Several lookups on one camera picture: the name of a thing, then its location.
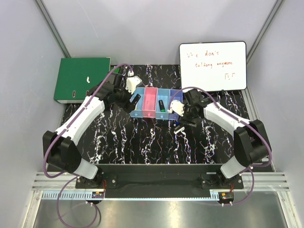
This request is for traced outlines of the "four-compartment colourful organizer tray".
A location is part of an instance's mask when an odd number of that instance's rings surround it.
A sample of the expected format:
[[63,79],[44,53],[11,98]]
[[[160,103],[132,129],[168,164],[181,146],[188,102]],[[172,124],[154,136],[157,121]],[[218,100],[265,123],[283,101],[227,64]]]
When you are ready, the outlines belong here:
[[[173,96],[174,100],[183,101],[183,93],[177,89],[164,89],[156,87],[138,87],[136,88],[132,98],[136,94],[141,95],[136,108],[130,112],[132,118],[155,118],[159,120],[177,121],[179,115],[177,113],[168,113],[170,100]],[[159,100],[163,100],[166,112],[160,112]]]

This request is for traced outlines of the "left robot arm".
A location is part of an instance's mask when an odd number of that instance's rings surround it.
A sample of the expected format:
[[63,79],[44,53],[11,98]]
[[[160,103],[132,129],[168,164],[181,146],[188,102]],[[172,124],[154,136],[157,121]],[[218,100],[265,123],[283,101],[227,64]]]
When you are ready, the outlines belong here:
[[94,119],[116,104],[126,113],[135,109],[140,95],[135,93],[142,84],[138,76],[129,76],[121,84],[123,76],[112,73],[100,84],[93,87],[81,106],[62,126],[54,132],[46,131],[43,141],[43,165],[51,165],[86,181],[92,188],[98,188],[103,181],[103,171],[86,161],[77,145],[83,133]]

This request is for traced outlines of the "green black marker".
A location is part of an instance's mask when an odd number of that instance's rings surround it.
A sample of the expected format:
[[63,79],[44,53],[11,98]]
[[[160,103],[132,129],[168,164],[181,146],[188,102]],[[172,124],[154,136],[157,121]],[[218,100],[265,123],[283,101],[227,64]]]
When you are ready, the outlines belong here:
[[166,109],[165,109],[165,105],[163,103],[163,100],[159,100],[159,108],[160,108],[160,112],[163,112],[165,113],[166,112]]

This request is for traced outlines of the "blue capped marker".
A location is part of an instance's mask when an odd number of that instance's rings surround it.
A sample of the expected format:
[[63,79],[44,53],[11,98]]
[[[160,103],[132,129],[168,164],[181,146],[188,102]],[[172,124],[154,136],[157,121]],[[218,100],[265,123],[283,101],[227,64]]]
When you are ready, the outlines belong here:
[[184,129],[185,129],[184,126],[178,125],[178,126],[176,126],[176,127],[174,128],[174,133],[175,133],[175,134],[178,134],[178,133],[184,131]]

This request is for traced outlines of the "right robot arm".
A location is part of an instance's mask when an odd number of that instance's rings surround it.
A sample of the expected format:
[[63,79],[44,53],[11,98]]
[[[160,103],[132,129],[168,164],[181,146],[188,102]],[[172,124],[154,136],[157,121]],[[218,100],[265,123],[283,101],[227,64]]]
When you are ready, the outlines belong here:
[[234,155],[217,170],[208,183],[210,186],[229,188],[240,174],[258,167],[258,161],[272,158],[265,126],[260,120],[251,121],[232,113],[197,87],[187,87],[183,99],[171,98],[169,102],[168,111],[179,116],[175,133],[181,132],[186,125],[196,127],[198,120],[204,118],[219,125],[234,140]]

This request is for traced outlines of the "green ring binder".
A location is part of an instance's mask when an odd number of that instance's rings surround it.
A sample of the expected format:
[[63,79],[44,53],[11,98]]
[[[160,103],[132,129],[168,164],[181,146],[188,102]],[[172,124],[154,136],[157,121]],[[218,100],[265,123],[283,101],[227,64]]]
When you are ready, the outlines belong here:
[[110,65],[110,57],[62,58],[53,99],[62,104],[82,103],[88,91],[109,73]]

